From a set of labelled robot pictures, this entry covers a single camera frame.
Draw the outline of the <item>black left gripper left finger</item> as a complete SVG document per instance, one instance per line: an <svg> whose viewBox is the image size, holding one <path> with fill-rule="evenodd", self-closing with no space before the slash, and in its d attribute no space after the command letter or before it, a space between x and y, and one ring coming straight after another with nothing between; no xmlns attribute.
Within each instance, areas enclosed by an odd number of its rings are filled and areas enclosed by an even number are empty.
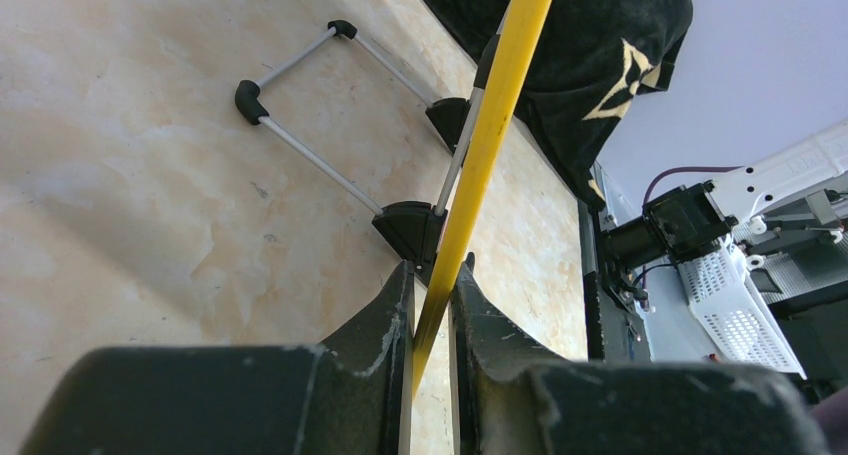
<svg viewBox="0 0 848 455"><path fill-rule="evenodd" d="M97 349L62 377L25 454L405 454L415 275L317 344Z"/></svg>

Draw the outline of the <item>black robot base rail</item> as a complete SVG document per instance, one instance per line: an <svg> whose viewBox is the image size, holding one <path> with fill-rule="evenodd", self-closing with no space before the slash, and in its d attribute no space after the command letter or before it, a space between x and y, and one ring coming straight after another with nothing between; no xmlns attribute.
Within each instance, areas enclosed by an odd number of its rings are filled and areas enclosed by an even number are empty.
<svg viewBox="0 0 848 455"><path fill-rule="evenodd" d="M598 216L578 203L579 240L588 358L598 362L642 363L651 360L644 320L630 293L609 275L601 246Z"/></svg>

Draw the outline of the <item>yellow framed whiteboard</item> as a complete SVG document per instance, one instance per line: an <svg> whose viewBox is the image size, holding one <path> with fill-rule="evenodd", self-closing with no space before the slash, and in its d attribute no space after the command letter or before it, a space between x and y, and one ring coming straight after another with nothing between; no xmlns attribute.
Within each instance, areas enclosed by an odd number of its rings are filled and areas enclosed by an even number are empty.
<svg viewBox="0 0 848 455"><path fill-rule="evenodd" d="M423 379L552 0L510 0L465 165L414 334L412 393Z"/></svg>

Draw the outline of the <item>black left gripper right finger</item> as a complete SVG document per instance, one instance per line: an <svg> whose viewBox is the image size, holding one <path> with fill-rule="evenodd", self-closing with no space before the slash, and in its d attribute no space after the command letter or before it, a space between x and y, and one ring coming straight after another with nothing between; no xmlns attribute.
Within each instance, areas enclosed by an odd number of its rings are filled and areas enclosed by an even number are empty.
<svg viewBox="0 0 848 455"><path fill-rule="evenodd" d="M459 454L825 454L801 395L756 365L575 362L483 294L474 262L450 298Z"/></svg>

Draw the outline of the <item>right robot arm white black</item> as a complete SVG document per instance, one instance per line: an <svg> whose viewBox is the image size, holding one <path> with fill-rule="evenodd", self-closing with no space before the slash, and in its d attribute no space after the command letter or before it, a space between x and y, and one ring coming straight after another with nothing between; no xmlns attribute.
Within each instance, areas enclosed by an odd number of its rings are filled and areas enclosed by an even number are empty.
<svg viewBox="0 0 848 455"><path fill-rule="evenodd" d="M754 164L692 187L675 188L643 206L642 214L601 237L605 253L631 270L656 259L676 263L718 249L718 239L775 203L847 171L847 121Z"/></svg>

